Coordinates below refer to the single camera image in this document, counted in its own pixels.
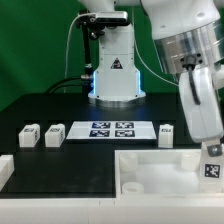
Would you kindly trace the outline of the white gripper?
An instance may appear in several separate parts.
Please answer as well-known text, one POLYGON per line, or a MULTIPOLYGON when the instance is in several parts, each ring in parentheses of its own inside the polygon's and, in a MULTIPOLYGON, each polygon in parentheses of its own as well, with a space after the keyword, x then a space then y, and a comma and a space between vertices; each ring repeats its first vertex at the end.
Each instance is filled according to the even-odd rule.
MULTIPOLYGON (((190 136, 196 143, 221 139, 224 127, 211 69, 195 69, 192 77, 194 89, 188 72, 182 73, 179 79, 179 93, 190 136)), ((219 157, 223 154, 222 144, 208 143, 207 151, 210 157, 219 157)))

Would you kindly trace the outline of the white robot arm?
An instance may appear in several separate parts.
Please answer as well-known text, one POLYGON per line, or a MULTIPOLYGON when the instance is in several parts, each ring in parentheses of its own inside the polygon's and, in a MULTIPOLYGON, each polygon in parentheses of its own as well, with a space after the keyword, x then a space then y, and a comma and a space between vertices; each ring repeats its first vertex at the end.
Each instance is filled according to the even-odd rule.
POLYGON ((118 6, 140 6, 149 17, 162 71, 177 77, 182 108, 192 140, 208 154, 222 154, 224 127, 213 76, 224 57, 220 14, 213 0, 79 0, 91 14, 99 39, 100 62, 89 100, 104 106, 145 97, 134 65, 134 28, 118 6))

